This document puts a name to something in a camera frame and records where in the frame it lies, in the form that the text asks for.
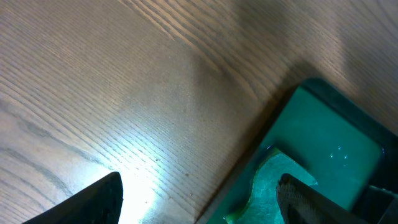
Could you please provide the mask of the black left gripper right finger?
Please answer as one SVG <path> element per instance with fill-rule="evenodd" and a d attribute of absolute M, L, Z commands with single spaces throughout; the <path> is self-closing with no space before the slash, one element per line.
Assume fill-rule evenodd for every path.
<path fill-rule="evenodd" d="M 365 223 L 364 220 L 287 173 L 283 174 L 278 181 L 277 203 L 285 223 Z"/>

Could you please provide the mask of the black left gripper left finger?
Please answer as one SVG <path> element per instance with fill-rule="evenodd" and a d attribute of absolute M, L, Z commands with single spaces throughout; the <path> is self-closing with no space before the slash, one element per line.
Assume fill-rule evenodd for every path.
<path fill-rule="evenodd" d="M 118 224 L 123 204 L 119 172 L 111 172 L 24 224 Z"/>

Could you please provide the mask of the green scouring pad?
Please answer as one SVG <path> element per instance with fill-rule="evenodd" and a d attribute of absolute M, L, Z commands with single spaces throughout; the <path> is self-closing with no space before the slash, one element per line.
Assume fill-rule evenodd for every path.
<path fill-rule="evenodd" d="M 277 203 L 277 184 L 282 174 L 288 173 L 304 184 L 317 185 L 315 178 L 302 166 L 276 147 L 254 169 L 248 195 L 224 219 L 227 223 L 283 223 Z"/>

